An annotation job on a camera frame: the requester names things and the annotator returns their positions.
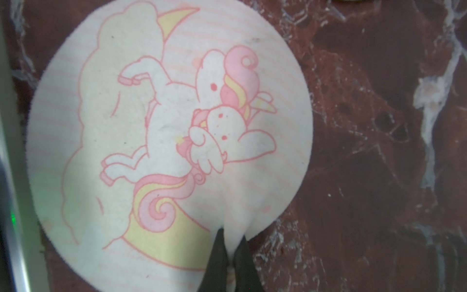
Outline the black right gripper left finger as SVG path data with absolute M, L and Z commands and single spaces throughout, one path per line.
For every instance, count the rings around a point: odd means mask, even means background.
M 216 233 L 207 268 L 197 292 L 226 292 L 228 265 L 224 229 L 220 228 Z

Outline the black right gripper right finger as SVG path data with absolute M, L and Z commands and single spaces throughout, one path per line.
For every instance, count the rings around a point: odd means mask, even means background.
M 233 256 L 235 292 L 264 292 L 248 241 L 243 237 Z

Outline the pale pink cat coaster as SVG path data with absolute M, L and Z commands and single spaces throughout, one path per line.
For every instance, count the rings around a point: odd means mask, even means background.
M 293 200 L 313 111 L 300 66 L 240 1 L 112 1 L 59 48 L 32 100 L 34 207 L 100 292 L 194 292 Z

